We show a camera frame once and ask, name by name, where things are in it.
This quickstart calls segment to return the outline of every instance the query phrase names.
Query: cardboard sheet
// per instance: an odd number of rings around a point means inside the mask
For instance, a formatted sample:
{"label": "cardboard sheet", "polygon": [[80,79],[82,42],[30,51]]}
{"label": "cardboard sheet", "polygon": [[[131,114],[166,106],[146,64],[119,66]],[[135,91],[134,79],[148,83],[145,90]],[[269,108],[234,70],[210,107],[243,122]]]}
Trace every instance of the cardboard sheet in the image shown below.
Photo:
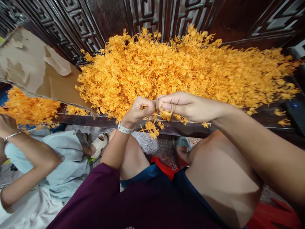
{"label": "cardboard sheet", "polygon": [[0,81],[20,87],[27,94],[91,110],[75,89],[80,71],[54,49],[18,26],[0,47]]}

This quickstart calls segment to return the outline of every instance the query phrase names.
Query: maroon shirt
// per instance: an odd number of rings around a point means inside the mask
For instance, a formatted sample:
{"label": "maroon shirt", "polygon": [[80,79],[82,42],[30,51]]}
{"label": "maroon shirt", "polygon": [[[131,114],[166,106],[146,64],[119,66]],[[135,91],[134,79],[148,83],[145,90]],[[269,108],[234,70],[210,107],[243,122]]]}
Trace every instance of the maroon shirt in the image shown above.
{"label": "maroon shirt", "polygon": [[183,200],[167,177],[120,193],[119,171],[95,167],[47,228],[220,228]]}

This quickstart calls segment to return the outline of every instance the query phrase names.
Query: wrist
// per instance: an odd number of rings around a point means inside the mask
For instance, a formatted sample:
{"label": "wrist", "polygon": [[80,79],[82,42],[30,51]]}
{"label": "wrist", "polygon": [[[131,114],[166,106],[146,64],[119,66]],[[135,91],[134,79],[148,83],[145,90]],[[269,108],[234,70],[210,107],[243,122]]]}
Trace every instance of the wrist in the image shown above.
{"label": "wrist", "polygon": [[221,119],[225,119],[225,118],[228,118],[228,117],[231,117],[231,116],[234,116],[236,113],[240,112],[241,110],[228,104],[228,103],[223,103],[221,108],[220,108],[220,112],[219,112],[219,115],[211,120],[210,122],[212,124],[215,124],[214,122],[217,122]]}
{"label": "wrist", "polygon": [[1,132],[1,138],[5,139],[6,137],[12,135],[12,134],[15,134],[15,133],[18,133],[20,130],[19,129],[11,129],[11,130],[6,130],[6,131],[3,131]]}
{"label": "wrist", "polygon": [[132,129],[135,128],[136,124],[128,121],[125,117],[121,120],[121,125],[125,128]]}

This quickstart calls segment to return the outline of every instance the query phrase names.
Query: wooden door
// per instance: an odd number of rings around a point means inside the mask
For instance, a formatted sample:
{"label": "wooden door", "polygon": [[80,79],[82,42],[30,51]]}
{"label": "wooden door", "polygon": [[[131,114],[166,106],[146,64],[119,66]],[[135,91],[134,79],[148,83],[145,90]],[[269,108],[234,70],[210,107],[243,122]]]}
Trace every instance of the wooden door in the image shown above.
{"label": "wooden door", "polygon": [[95,55],[109,37],[146,26],[162,41],[192,23],[235,48],[281,47],[304,29],[305,0],[0,0],[0,33],[25,21],[75,66],[87,64],[80,49]]}

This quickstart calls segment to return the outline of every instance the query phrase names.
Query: navy shorts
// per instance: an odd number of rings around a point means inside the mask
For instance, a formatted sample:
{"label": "navy shorts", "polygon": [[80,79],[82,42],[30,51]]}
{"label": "navy shorts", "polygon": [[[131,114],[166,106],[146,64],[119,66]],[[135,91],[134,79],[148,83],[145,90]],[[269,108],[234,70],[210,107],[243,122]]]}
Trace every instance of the navy shorts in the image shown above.
{"label": "navy shorts", "polygon": [[[183,170],[176,172],[172,181],[172,185],[178,190],[183,200],[192,208],[195,208],[199,212],[203,213],[204,215],[215,221],[220,227],[225,229],[232,229],[218,217],[213,208],[192,185],[192,183],[185,175],[186,169],[187,167]],[[149,167],[144,169],[135,177],[129,180],[120,181],[120,183],[125,189],[128,186],[132,185],[134,182],[150,183],[152,180],[154,181],[154,183],[157,181],[159,181],[160,183],[171,182],[167,175],[165,175],[155,163],[151,163]]]}

